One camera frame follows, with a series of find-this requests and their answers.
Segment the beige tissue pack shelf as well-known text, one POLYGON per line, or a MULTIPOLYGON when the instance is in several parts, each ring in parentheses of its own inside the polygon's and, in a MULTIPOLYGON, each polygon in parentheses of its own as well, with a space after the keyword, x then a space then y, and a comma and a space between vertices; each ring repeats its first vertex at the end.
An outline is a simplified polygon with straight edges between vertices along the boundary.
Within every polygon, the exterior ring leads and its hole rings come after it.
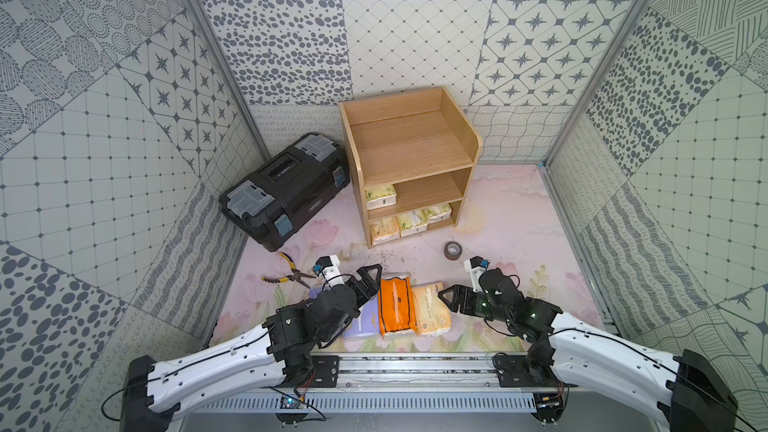
POLYGON ((452 326, 451 311, 439 298, 444 289, 442 282, 416 286, 412 289, 419 336, 435 337, 446 334, 452 326))

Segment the purple tissue pack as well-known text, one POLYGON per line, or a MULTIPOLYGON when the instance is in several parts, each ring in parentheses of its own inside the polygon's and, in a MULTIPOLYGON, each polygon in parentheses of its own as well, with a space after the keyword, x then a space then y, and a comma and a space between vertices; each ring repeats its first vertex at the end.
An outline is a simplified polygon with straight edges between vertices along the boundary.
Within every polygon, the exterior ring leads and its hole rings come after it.
POLYGON ((309 291, 309 298, 310 298, 311 300, 316 300, 316 299, 317 299, 317 297, 320 295, 320 293, 321 293, 322 291, 323 291, 323 289, 322 289, 321 287, 318 287, 318 288, 312 288, 312 289, 309 291))
POLYGON ((360 315, 355 318, 344 331, 345 339, 363 339, 380 333, 378 297, 369 300, 360 309, 360 315))

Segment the orange tissue pack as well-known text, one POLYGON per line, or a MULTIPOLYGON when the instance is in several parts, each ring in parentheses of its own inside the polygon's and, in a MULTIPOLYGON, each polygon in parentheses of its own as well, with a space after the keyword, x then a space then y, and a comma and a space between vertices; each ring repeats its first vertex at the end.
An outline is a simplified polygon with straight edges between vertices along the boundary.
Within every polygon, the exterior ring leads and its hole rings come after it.
POLYGON ((383 278, 378 293, 379 327, 385 338, 417 330, 410 277, 383 278))

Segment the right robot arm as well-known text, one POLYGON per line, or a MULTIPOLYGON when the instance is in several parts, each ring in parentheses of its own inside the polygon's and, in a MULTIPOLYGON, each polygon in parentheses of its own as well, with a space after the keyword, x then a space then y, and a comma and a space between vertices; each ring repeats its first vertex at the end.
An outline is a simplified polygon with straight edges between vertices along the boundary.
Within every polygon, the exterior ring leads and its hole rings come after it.
POLYGON ((738 401, 710 361, 684 350, 655 350, 590 326, 547 301, 524 295, 500 269, 470 270, 469 286, 438 296, 453 313, 500 321, 528 342, 530 371, 596 392, 671 431, 734 431, 738 401))

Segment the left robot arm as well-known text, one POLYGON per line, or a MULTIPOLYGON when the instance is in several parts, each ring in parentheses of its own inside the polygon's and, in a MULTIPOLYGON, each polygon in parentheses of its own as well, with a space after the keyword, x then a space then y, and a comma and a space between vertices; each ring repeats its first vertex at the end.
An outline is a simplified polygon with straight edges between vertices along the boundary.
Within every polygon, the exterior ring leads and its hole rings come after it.
POLYGON ((341 274, 331 256, 313 268, 324 280, 315 298, 284 306, 262 325, 218 346, 157 361, 131 361, 120 392, 122 431, 165 431, 191 412, 254 388, 298 387, 314 372, 312 352, 341 337, 381 287, 382 267, 341 274))

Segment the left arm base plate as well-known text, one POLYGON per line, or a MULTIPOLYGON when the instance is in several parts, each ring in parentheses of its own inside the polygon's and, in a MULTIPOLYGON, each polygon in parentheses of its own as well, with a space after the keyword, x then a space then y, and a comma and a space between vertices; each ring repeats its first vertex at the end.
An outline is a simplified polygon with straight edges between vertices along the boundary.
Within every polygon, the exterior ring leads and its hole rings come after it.
POLYGON ((311 361, 302 357, 280 371, 276 387, 282 388, 335 388, 338 382, 341 358, 338 355, 312 355, 311 361))

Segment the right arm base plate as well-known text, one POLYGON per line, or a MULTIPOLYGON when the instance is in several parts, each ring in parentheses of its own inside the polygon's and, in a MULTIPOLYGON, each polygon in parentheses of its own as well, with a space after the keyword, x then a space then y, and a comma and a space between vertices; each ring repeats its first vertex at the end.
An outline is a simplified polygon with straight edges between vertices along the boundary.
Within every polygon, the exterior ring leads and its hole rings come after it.
POLYGON ((553 372, 552 359, 499 352, 492 357, 492 364, 502 388, 558 388, 561 385, 553 372))

